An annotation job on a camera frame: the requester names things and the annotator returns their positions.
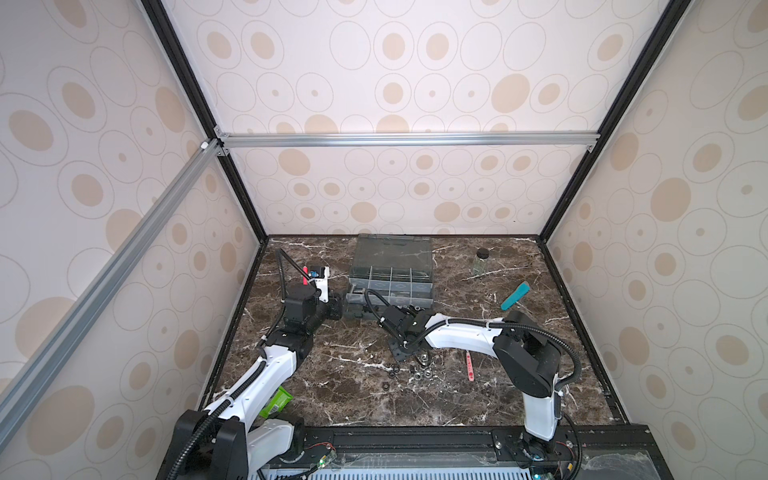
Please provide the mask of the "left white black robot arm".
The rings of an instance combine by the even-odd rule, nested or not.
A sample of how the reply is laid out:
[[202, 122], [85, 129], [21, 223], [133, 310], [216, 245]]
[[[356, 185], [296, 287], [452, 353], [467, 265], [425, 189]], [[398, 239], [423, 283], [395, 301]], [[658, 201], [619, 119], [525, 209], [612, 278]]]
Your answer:
[[343, 315], [343, 299], [329, 290], [330, 268], [311, 267], [285, 291], [274, 330], [249, 370], [218, 400], [177, 420], [159, 479], [251, 479], [270, 460], [303, 455], [303, 420], [271, 418], [253, 425], [309, 356], [315, 331]]

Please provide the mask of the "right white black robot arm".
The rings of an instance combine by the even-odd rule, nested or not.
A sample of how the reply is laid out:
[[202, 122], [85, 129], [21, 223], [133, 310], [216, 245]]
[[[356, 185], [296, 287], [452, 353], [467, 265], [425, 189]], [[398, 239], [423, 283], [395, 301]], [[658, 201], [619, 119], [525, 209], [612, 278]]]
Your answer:
[[402, 355], [456, 349], [497, 359], [523, 396], [525, 441], [552, 442], [562, 418], [562, 391], [582, 374], [578, 354], [567, 342], [517, 310], [505, 318], [488, 320], [393, 305], [372, 310], [378, 325], [392, 338], [395, 351]]

